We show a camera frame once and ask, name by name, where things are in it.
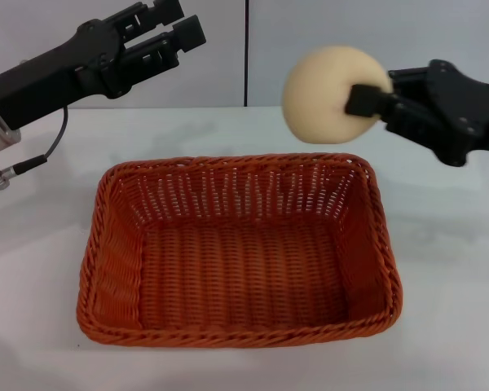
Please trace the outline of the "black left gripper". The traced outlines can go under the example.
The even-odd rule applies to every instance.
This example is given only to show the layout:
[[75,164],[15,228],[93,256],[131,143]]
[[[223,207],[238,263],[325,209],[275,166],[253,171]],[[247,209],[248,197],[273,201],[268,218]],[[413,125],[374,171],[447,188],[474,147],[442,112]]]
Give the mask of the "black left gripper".
[[179,0],[157,0],[82,24],[64,44],[0,74],[1,118],[17,130],[85,97],[113,97],[121,41],[183,17]]

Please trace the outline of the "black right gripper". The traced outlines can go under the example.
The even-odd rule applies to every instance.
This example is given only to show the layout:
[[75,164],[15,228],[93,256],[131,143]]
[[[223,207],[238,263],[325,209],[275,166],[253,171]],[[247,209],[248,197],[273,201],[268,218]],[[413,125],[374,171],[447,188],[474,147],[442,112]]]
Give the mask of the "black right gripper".
[[461,167],[472,151],[489,152],[489,84],[466,76],[446,60],[426,67],[390,70],[394,92],[355,84],[344,113],[344,139],[355,139],[382,121],[406,139],[421,138],[414,109],[420,103],[439,126],[428,134],[430,149],[446,165]]

